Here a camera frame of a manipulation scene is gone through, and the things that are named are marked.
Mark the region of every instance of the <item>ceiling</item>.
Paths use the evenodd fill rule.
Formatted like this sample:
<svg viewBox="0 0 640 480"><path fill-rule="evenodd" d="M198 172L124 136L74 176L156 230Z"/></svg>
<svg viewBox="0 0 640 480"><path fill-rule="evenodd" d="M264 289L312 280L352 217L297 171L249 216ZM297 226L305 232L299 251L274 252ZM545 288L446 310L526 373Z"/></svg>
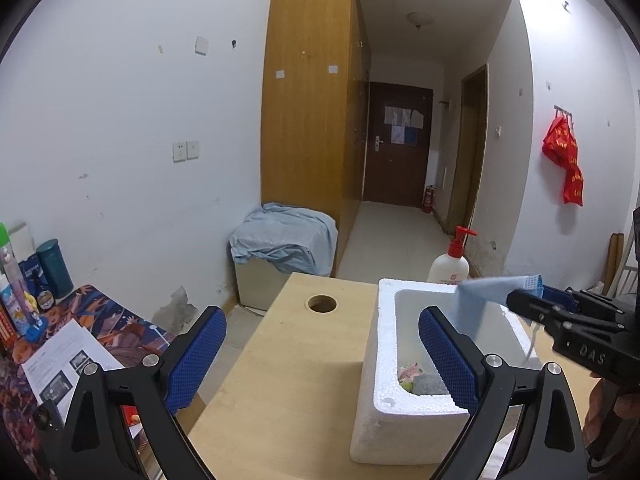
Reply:
<svg viewBox="0 0 640 480"><path fill-rule="evenodd" d="M446 60L465 46L505 0L360 0L371 50L376 54ZM434 23L417 30L409 12Z"/></svg>

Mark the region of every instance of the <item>styrofoam box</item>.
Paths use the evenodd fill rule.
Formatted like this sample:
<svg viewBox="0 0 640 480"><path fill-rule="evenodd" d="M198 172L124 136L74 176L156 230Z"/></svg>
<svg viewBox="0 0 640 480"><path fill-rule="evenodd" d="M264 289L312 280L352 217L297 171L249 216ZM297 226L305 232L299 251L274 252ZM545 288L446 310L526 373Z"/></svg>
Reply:
<svg viewBox="0 0 640 480"><path fill-rule="evenodd" d="M450 395L416 396L398 383L398 368L418 363L435 366L418 335L418 317L436 305L483 354L495 353L512 366L542 368L535 352L526 360L529 338L518 317L506 307L487 303L476 330L468 333L469 316L456 307L456 287L435 283L380 280L378 304L367 341L358 408L351 437L356 462L387 465L441 462L468 420ZM510 408L501 436L516 427L519 407Z"/></svg>

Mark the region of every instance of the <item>light blue cloth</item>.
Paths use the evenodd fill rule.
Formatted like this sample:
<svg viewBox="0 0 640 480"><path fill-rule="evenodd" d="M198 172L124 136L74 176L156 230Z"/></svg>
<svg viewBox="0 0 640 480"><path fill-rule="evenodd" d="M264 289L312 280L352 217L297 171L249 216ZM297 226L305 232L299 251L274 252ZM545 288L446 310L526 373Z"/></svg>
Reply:
<svg viewBox="0 0 640 480"><path fill-rule="evenodd" d="M542 276L501 276L460 282L456 287L456 329L473 339L482 323L487 301L506 305L509 293L519 289L542 298Z"/></svg>
<svg viewBox="0 0 640 480"><path fill-rule="evenodd" d="M255 257L280 272L328 276L334 266L338 229L324 213L268 203L251 211L229 238L237 264Z"/></svg>

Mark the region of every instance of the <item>red plastic bag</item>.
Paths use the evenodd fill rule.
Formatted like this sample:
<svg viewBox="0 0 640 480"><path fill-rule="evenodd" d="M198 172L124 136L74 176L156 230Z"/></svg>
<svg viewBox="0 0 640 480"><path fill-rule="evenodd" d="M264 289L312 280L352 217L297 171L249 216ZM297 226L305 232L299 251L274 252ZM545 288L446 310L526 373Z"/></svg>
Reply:
<svg viewBox="0 0 640 480"><path fill-rule="evenodd" d="M549 131L542 142L542 153L561 168L565 168L562 200L565 204L573 203L582 206L582 190L584 179L578 167L578 143L567 118L562 115L551 123Z"/></svg>

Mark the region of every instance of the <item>fire extinguisher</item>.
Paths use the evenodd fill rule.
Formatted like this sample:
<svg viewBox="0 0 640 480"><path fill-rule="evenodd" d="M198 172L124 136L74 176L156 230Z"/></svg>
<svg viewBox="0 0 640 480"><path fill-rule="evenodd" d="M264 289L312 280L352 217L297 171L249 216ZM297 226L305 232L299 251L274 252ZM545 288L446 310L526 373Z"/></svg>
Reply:
<svg viewBox="0 0 640 480"><path fill-rule="evenodd" d="M424 199L422 200L422 210L425 213L433 211L433 186L427 186L424 190Z"/></svg>

